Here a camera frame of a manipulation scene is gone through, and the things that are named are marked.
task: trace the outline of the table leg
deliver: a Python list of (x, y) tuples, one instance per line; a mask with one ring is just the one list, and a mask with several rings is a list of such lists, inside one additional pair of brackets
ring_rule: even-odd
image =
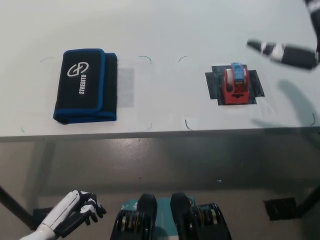
[(39, 223), (12, 196), (0, 186), (0, 203), (20, 219), (31, 230), (36, 230)]

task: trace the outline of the tape roll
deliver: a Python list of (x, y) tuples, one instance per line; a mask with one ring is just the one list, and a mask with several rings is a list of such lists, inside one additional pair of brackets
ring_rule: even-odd
[[(243, 68), (243, 73), (244, 73), (244, 84), (247, 83), (247, 71), (245, 68)], [(233, 78), (234, 78), (234, 73), (232, 72), (232, 69), (227, 69), (226, 70), (226, 83), (229, 86), (233, 86)]]

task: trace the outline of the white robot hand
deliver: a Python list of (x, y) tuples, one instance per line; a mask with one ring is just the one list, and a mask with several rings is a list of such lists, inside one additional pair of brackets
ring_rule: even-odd
[(20, 240), (55, 240), (65, 238), (83, 222), (96, 223), (107, 211), (94, 193), (74, 190), (69, 192), (46, 216), (37, 230)]

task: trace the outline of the red tape dispenser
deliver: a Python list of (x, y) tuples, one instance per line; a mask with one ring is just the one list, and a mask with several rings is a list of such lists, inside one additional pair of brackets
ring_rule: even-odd
[(231, 63), (231, 69), (224, 70), (222, 92), (226, 105), (248, 104), (250, 76), (247, 67), (239, 62)]

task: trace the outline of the teal box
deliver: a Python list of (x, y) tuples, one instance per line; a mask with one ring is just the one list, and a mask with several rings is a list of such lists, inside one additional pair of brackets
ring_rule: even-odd
[[(193, 197), (188, 197), (190, 205), (196, 205)], [(121, 206), (121, 210), (137, 210), (137, 203), (139, 199), (130, 199)], [(178, 231), (172, 217), (170, 207), (170, 197), (157, 198), (157, 213), (155, 220), (155, 230), (153, 236), (155, 240), (178, 240)]]

